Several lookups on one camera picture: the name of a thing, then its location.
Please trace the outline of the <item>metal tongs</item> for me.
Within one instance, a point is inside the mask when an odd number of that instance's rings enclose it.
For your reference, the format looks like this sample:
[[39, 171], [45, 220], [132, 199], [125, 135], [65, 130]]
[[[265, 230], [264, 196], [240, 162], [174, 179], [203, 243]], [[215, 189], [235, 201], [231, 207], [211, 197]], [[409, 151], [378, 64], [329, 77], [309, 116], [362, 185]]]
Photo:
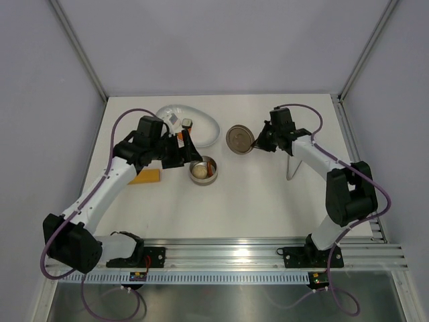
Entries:
[[287, 161], [286, 161], [286, 180], [287, 181], [291, 181], [295, 177], [301, 163], [302, 161], [297, 159], [296, 157], [287, 155]]

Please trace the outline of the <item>beige bun toy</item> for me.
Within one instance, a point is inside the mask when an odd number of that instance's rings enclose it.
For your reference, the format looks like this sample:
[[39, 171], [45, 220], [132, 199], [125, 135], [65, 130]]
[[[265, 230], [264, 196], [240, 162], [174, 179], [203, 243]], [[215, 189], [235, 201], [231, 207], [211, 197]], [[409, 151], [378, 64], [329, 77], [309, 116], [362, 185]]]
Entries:
[[206, 166], [202, 164], [197, 164], [192, 168], [192, 175], [194, 178], [204, 180], [207, 177]]

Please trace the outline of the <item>round metal lunch box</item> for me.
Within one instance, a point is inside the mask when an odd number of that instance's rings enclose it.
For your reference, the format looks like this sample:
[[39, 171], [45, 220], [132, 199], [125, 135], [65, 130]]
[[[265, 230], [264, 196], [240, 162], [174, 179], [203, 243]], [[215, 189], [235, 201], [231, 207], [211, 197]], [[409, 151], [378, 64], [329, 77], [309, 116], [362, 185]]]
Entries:
[[189, 177], [194, 184], [208, 186], [218, 177], [217, 163], [210, 156], [203, 156], [202, 161], [193, 161], [189, 165]]

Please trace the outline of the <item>orange sausage toy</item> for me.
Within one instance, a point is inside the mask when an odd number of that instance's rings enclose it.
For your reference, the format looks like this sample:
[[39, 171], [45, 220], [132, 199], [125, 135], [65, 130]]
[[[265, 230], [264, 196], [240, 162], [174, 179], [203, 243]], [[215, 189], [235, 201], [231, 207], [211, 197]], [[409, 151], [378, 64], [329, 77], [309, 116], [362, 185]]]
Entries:
[[207, 162], [206, 168], [207, 168], [207, 177], [208, 178], [212, 177], [214, 175], [214, 170], [212, 167], [212, 163], [210, 161]]

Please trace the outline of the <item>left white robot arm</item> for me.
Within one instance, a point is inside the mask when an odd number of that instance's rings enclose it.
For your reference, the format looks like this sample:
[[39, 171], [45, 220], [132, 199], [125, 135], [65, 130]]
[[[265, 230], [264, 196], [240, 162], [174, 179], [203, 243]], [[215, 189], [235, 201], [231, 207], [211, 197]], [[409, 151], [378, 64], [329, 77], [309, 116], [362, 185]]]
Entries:
[[47, 257], [83, 274], [99, 262], [111, 268], [148, 268], [151, 259], [142, 238], [126, 231], [104, 237], [94, 234], [119, 193], [154, 160], [164, 169], [202, 160], [190, 137], [191, 128], [192, 120], [184, 119], [181, 133], [171, 134], [162, 119], [146, 115], [140, 118], [137, 129], [120, 142], [112, 142], [107, 166], [99, 178], [62, 214], [49, 214], [44, 219], [42, 273], [50, 276], [45, 267]]

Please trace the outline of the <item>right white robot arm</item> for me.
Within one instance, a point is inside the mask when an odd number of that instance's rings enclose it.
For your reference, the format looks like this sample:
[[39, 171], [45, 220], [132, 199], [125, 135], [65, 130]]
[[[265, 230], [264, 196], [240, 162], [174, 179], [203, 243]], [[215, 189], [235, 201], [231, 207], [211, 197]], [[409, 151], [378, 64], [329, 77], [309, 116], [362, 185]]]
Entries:
[[300, 247], [284, 247], [281, 255], [287, 268], [335, 268], [344, 266], [339, 241], [378, 208], [370, 166], [366, 162], [345, 163], [316, 143], [319, 125], [313, 132], [298, 129], [290, 112], [292, 104], [270, 111], [253, 146], [266, 151], [282, 150], [305, 163], [326, 183], [326, 217]]

